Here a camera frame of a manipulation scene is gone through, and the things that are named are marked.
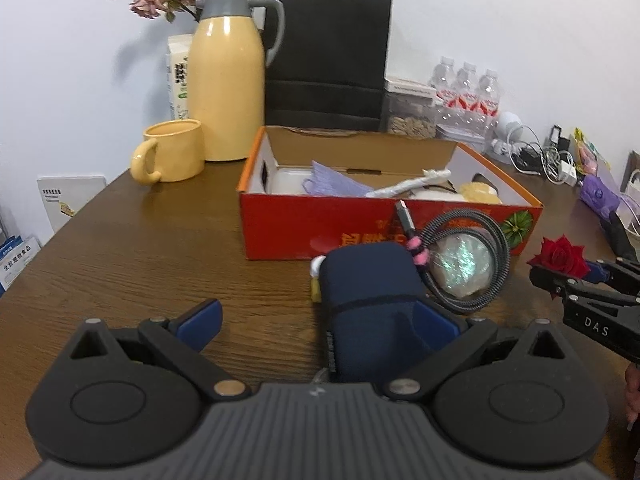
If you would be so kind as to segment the person's hand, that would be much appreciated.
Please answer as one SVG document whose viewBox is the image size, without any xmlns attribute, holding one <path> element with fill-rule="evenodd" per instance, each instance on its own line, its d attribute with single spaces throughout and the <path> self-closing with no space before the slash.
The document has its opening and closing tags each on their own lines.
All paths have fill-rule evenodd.
<svg viewBox="0 0 640 480">
<path fill-rule="evenodd" d="M 626 416 L 628 422 L 633 425 L 640 414 L 640 370 L 638 365 L 628 365 L 625 380 Z"/>
</svg>

